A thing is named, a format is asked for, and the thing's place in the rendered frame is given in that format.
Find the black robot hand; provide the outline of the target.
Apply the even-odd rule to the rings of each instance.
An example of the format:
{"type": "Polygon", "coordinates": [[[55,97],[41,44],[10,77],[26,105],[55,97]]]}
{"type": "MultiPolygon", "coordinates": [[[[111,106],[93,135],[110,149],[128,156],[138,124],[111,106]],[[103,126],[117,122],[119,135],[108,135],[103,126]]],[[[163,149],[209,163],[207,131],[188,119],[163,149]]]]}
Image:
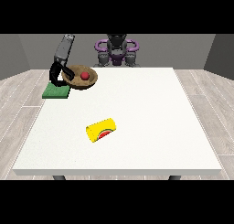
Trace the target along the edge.
{"type": "Polygon", "coordinates": [[[75,73],[66,66],[61,65],[59,62],[55,61],[49,70],[49,80],[56,87],[66,86],[67,82],[64,80],[58,80],[58,76],[60,72],[63,71],[65,74],[69,76],[70,80],[74,79],[75,73]]]}

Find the brown wooden bowl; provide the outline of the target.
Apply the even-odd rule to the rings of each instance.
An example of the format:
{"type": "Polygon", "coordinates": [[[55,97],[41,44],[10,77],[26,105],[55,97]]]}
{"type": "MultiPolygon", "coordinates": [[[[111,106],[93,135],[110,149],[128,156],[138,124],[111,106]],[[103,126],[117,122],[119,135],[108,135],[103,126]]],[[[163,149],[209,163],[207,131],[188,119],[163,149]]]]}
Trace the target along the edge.
{"type": "Polygon", "coordinates": [[[84,65],[71,65],[69,66],[69,69],[71,69],[75,74],[73,80],[69,80],[69,76],[64,72],[61,72],[61,76],[62,76],[62,79],[73,89],[76,89],[76,90],[88,89],[89,87],[93,86],[98,79],[97,72],[90,67],[87,67],[84,65]],[[88,80],[83,80],[80,77],[80,74],[82,72],[89,73],[90,77],[88,80]]]}

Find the green square pad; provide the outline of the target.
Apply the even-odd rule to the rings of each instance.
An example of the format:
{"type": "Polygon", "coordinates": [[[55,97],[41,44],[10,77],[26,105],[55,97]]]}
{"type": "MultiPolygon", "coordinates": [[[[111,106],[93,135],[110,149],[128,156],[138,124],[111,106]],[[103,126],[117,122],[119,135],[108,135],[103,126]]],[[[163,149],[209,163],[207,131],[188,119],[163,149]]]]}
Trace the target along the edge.
{"type": "Polygon", "coordinates": [[[56,87],[51,82],[45,88],[42,98],[43,99],[67,99],[69,96],[70,86],[56,87]]]}

